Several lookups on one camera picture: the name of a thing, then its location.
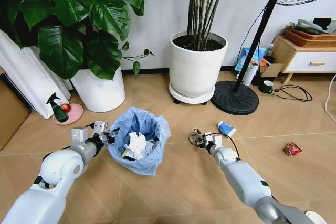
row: blue plastic bag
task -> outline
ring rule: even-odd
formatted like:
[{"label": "blue plastic bag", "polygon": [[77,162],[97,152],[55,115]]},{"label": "blue plastic bag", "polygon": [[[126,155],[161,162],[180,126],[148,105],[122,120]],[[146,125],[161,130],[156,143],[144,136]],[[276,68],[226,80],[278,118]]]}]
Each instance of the blue plastic bag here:
[{"label": "blue plastic bag", "polygon": [[[241,71],[241,69],[243,68],[243,64],[245,62],[246,56],[249,52],[250,48],[249,47],[244,47],[243,48],[243,55],[241,56],[241,58],[239,59],[239,62],[237,63],[235,70],[236,71]],[[266,48],[259,48],[259,54],[258,54],[258,48],[254,51],[254,54],[252,56],[252,60],[250,63],[258,63],[261,62],[263,60],[264,54],[266,52]]]},{"label": "blue plastic bag", "polygon": [[[111,130],[120,128],[115,136],[114,144],[108,149],[115,161],[140,175],[155,175],[163,158],[164,144],[171,136],[168,122],[163,116],[156,116],[146,110],[130,107],[111,125]],[[130,132],[141,132],[146,141],[155,140],[156,147],[145,158],[130,161],[121,154],[124,144],[130,143]]]}]

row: drawer handle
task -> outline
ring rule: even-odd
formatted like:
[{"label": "drawer handle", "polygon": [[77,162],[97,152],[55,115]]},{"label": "drawer handle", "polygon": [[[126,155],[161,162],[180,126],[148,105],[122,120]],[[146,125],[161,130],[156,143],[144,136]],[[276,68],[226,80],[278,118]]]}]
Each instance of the drawer handle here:
[{"label": "drawer handle", "polygon": [[324,65],[324,64],[326,64],[326,63],[323,62],[323,61],[311,61],[310,64],[311,64],[311,65]]}]

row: tiled floor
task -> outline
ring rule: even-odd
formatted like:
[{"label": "tiled floor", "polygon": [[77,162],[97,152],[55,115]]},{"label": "tiled floor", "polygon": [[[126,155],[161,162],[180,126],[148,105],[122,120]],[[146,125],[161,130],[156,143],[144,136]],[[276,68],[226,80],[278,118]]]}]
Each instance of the tiled floor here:
[{"label": "tiled floor", "polygon": [[[233,78],[230,72],[221,72],[218,79]],[[95,120],[112,123],[126,108],[137,106],[163,115],[170,125],[172,137],[157,175],[139,176],[122,168],[103,149],[71,189],[61,223],[261,223],[236,197],[213,158],[188,143],[194,127],[214,132],[220,120],[237,129],[234,140],[241,158],[258,170],[280,202],[317,211],[328,223],[336,223],[336,123],[323,110],[330,80],[331,76],[294,75],[291,84],[306,88],[313,96],[311,102],[283,100],[254,88],[260,99],[258,110],[234,116],[210,102],[174,104],[167,75],[124,76],[126,100],[113,111],[85,110],[69,126],[32,113],[0,151],[0,219],[32,184],[42,157],[70,144],[73,126]],[[81,103],[76,95],[71,100]],[[336,88],[329,108],[336,114]],[[300,155],[287,157],[282,152],[291,141],[302,147]],[[225,145],[232,147],[228,141]]]}]

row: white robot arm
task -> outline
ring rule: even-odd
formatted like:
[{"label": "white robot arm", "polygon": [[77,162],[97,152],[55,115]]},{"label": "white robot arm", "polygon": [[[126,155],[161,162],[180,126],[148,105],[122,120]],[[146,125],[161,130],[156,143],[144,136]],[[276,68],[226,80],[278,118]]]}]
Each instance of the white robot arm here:
[{"label": "white robot arm", "polygon": [[215,136],[208,150],[224,172],[238,198],[255,210],[266,224],[314,224],[302,211],[276,201],[266,181],[237,152],[222,145],[222,137]]},{"label": "white robot arm", "polygon": [[102,121],[92,124],[91,138],[88,138],[86,127],[72,129],[72,145],[45,157],[36,180],[16,199],[2,223],[58,223],[75,180],[85,172],[89,161],[105,144],[114,142],[116,132],[106,131],[107,125]]}]

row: electric fan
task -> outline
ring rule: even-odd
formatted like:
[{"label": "electric fan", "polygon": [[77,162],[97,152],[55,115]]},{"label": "electric fan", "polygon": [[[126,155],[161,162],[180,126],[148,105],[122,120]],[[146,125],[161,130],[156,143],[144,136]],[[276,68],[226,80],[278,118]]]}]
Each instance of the electric fan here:
[{"label": "electric fan", "polygon": [[248,115],[253,113],[259,105],[257,94],[245,85],[241,85],[245,72],[252,59],[252,56],[260,42],[265,30],[267,21],[273,11],[275,4],[279,5],[300,5],[314,0],[269,0],[265,6],[263,18],[250,46],[243,67],[236,82],[220,81],[215,85],[215,93],[211,99],[212,103],[222,111],[233,115]]}]

